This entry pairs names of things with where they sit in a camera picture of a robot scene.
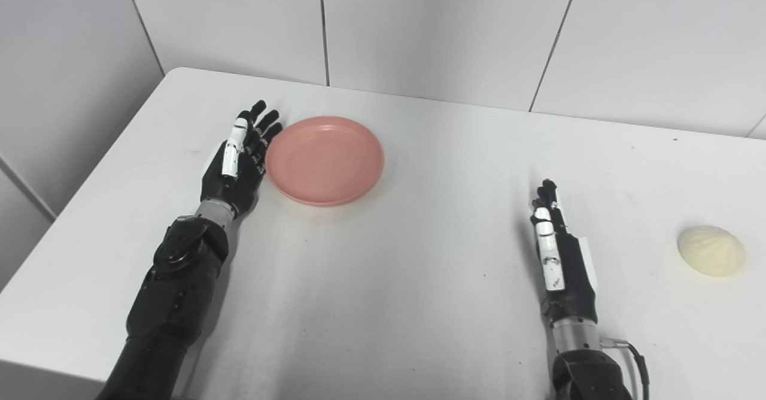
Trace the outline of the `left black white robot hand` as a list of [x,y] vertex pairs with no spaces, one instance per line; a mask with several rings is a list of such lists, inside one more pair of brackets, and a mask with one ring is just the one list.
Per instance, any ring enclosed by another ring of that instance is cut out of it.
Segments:
[[251,211],[266,174],[266,151],[284,129],[279,120],[279,111],[268,111],[262,99],[238,114],[203,174],[202,202],[227,204],[235,218]]

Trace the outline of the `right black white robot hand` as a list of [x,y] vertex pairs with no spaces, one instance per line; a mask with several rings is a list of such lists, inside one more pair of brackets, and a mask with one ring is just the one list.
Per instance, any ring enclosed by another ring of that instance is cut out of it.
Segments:
[[550,324],[567,318],[597,323],[595,283],[580,239],[567,228],[557,184],[544,179],[536,192],[529,220],[542,267],[543,315]]

